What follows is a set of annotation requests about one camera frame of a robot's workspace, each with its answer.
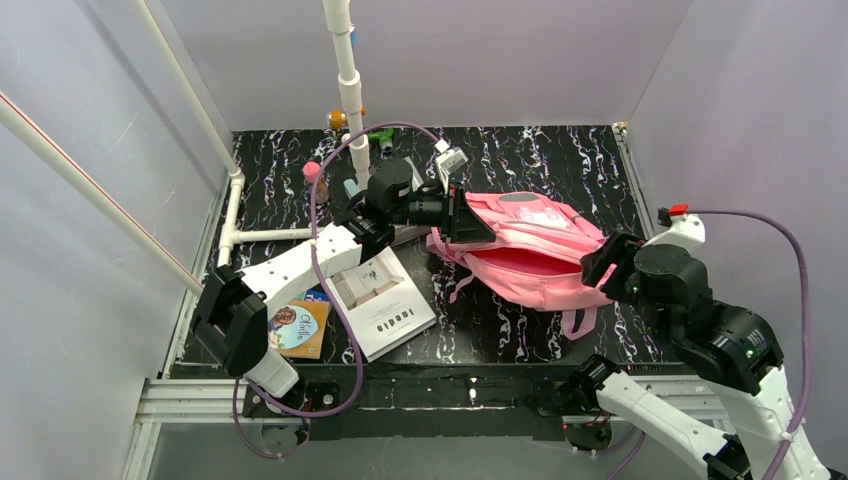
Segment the white pipe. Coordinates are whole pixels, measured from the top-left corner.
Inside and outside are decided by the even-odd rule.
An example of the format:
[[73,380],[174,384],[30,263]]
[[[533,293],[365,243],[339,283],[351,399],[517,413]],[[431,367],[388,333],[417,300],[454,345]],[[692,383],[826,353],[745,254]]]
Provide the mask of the white pipe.
[[200,296],[200,292],[203,290],[200,282],[173,255],[165,250],[162,244],[153,238],[141,224],[133,219],[118,202],[109,196],[56,142],[47,136],[2,92],[0,92],[0,99],[2,99],[0,101],[0,123],[92,205],[97,207],[112,223],[161,263],[191,293]]
[[236,232],[236,243],[273,242],[277,240],[303,240],[312,236],[312,229],[292,228],[291,230],[256,230]]
[[156,40],[159,50],[162,51],[162,54],[167,59],[168,66],[171,68],[171,71],[176,77],[177,83],[179,83],[180,88],[183,91],[183,96],[185,96],[186,100],[188,100],[188,104],[191,107],[194,116],[200,122],[200,126],[203,127],[203,132],[206,133],[206,136],[209,137],[209,140],[212,142],[215,153],[220,157],[221,162],[223,162],[227,167],[227,173],[229,173],[231,178],[241,176],[241,169],[238,165],[236,165],[236,162],[233,161],[233,157],[227,150],[227,146],[224,145],[224,141],[221,140],[221,137],[218,135],[218,131],[212,124],[212,120],[209,119],[209,114],[206,113],[206,109],[203,108],[203,104],[200,103],[200,99],[197,98],[197,92],[194,91],[194,87],[192,87],[191,82],[188,81],[185,71],[180,65],[179,60],[177,60],[177,56],[174,55],[174,51],[171,49],[171,46],[168,45],[168,40],[165,38],[165,34],[162,32],[159,24],[156,23],[156,19],[150,12],[150,8],[147,6],[147,3],[145,3],[144,0],[136,0],[135,3],[136,7],[138,7],[139,13],[141,14],[144,25],[153,34],[153,38]]
[[[348,129],[351,135],[362,130],[362,81],[353,61],[353,46],[350,43],[350,0],[324,0],[324,14],[327,29],[333,34],[333,48],[336,51],[336,63],[339,66],[339,93],[342,97],[342,109],[347,115]],[[358,145],[350,146],[351,163],[356,171],[356,181],[360,189],[368,186],[368,169],[371,159],[368,156],[368,139],[363,137]]]
[[236,244],[236,220],[238,218],[238,206],[241,203],[241,192],[244,189],[244,175],[230,180],[230,199],[227,202],[227,213],[224,215],[224,224],[221,226],[221,236],[218,239],[218,266],[229,265],[230,255]]

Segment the pink backpack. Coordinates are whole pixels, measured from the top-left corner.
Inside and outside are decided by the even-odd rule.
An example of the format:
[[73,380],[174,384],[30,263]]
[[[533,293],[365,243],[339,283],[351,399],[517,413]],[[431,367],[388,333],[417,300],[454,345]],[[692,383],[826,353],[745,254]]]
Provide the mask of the pink backpack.
[[510,302],[562,310],[567,338],[589,333],[597,307],[611,303],[600,290],[580,281],[580,259],[601,247],[601,231],[568,205],[532,192],[468,193],[465,198],[496,238],[490,243],[446,244],[436,228],[427,235],[428,250],[471,270],[457,283],[450,301],[477,277]]

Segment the marble tabletop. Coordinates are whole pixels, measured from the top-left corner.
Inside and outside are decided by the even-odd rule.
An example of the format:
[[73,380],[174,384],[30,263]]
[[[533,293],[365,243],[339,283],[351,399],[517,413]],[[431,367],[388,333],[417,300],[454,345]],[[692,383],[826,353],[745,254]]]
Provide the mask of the marble tabletop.
[[[435,128],[451,145],[459,146],[470,162],[469,191],[532,191],[567,203],[605,234],[626,229],[642,234],[636,203],[611,127],[469,127]],[[308,226],[308,190],[301,169],[320,161],[339,143],[330,130],[252,131],[235,138],[235,156],[246,185],[238,228],[268,230]],[[433,148],[418,132],[395,132],[395,152],[411,157],[422,175],[433,178]],[[372,162],[379,161],[372,148]],[[347,202],[342,182],[353,169],[345,153],[327,168],[331,200],[319,208],[320,224],[342,212]],[[240,245],[233,253],[234,268],[279,255],[294,242]],[[562,314],[537,312],[509,303],[474,280],[454,303],[448,302],[457,281],[468,271],[429,254],[423,238],[395,248],[397,256],[437,315],[434,326],[378,362],[395,364],[539,364],[576,365],[592,353],[619,363],[675,361],[670,351],[648,333],[642,320],[626,305],[602,307],[595,330],[574,341],[560,332]],[[217,252],[210,256],[212,267]],[[341,323],[331,316],[321,359],[296,363],[351,363],[352,349]],[[191,338],[178,363],[214,363]]]

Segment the small bottle with pink cap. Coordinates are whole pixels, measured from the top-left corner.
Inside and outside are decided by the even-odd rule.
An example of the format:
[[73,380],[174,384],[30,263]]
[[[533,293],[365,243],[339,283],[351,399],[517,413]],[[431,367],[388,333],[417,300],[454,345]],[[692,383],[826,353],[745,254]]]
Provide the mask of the small bottle with pink cap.
[[310,185],[318,182],[318,191],[315,196],[315,203],[322,204],[326,203],[327,200],[330,199],[330,189],[327,188],[327,183],[324,182],[324,176],[318,177],[318,173],[321,171],[321,165],[318,165],[315,162],[306,162],[306,165],[303,166],[303,176],[306,177],[306,181],[309,182]]

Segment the gray floor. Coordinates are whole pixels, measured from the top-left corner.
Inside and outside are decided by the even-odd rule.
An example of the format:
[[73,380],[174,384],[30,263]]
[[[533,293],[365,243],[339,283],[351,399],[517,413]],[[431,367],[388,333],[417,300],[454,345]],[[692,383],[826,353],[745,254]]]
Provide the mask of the gray floor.
[[[259,427],[249,435],[258,440]],[[623,435],[627,425],[616,425]],[[596,459],[529,438],[368,438],[312,442],[285,461],[259,458],[232,425],[163,425],[150,479],[604,479],[630,447]],[[647,439],[620,479],[699,478]]]

